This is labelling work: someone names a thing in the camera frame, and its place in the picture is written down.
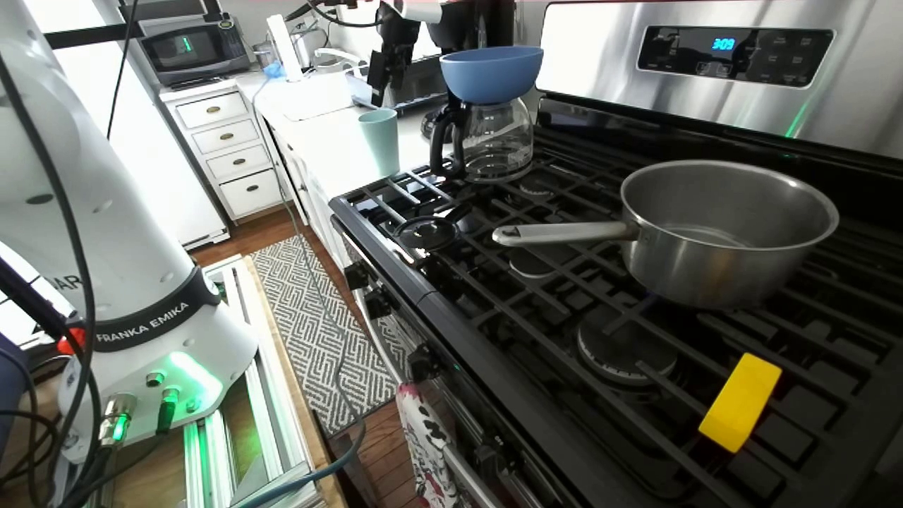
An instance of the stainless steel pot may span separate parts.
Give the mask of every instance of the stainless steel pot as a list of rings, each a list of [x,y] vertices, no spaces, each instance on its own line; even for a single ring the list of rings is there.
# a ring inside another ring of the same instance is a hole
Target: stainless steel pot
[[[842,217],[818,190],[749,163],[666,160],[621,183],[623,222],[519,222],[501,245],[623,241],[626,272],[688,307],[755,307]]]

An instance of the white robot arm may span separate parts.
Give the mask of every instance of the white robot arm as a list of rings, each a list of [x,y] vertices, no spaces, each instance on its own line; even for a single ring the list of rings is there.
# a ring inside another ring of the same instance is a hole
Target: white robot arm
[[[155,225],[19,0],[0,4],[0,76],[0,255],[26,259],[80,318],[91,315],[84,347],[100,403],[121,423],[115,442],[216,413],[258,339]],[[91,280],[70,248],[73,228]],[[69,361],[59,383],[59,409],[77,413],[62,455],[77,465],[100,442],[94,428],[106,418],[87,396],[73,406],[80,371],[83,361]]]

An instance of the kitchen rug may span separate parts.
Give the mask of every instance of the kitchen rug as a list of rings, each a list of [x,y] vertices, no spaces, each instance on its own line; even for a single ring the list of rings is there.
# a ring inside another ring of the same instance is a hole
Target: kitchen rug
[[[259,248],[252,262],[309,406],[327,434],[396,396],[385,361],[302,238]]]

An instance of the yellow sponge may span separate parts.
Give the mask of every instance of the yellow sponge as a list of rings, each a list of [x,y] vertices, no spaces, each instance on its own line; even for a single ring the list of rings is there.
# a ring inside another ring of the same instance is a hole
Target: yellow sponge
[[[724,392],[709,406],[700,431],[732,455],[755,434],[755,426],[781,379],[781,368],[742,354]]]

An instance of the blue bowl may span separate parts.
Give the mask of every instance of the blue bowl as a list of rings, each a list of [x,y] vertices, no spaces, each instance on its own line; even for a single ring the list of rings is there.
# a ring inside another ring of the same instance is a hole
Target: blue bowl
[[[543,64],[537,45],[495,45],[443,54],[447,88],[468,104],[513,102],[529,93]]]

